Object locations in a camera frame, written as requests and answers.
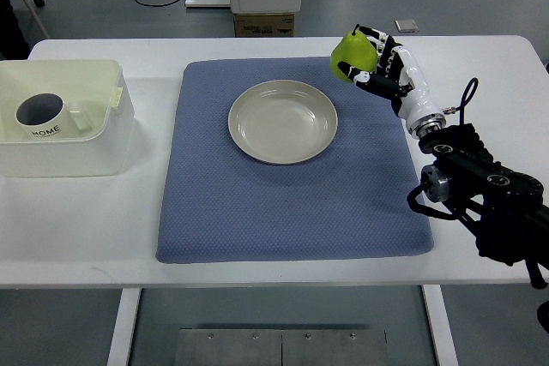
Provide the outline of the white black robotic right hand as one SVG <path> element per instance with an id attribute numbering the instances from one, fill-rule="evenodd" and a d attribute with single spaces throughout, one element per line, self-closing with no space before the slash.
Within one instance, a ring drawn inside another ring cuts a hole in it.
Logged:
<path id="1" fill-rule="evenodd" d="M 386 33 L 360 25 L 376 47 L 378 63 L 374 72 L 360 70 L 347 62 L 338 68 L 358 88 L 391 102 L 394 113 L 408 125 L 429 119 L 443 119 L 442 111 L 432 102 L 425 77 L 409 50 Z"/>

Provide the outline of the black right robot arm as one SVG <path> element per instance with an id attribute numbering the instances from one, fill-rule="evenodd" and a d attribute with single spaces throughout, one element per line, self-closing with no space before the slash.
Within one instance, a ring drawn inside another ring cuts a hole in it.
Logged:
<path id="1" fill-rule="evenodd" d="M 475 237 L 481 257 L 513 266 L 524 262 L 530 284 L 548 286 L 541 269 L 548 266 L 548 208 L 542 183 L 494 160 L 471 123 L 465 107 L 479 81 L 472 78 L 454 109 L 457 125 L 427 132 L 419 140 L 434 156 L 423 167 L 419 185 L 407 196 L 410 209 L 435 219 L 458 220 Z"/>

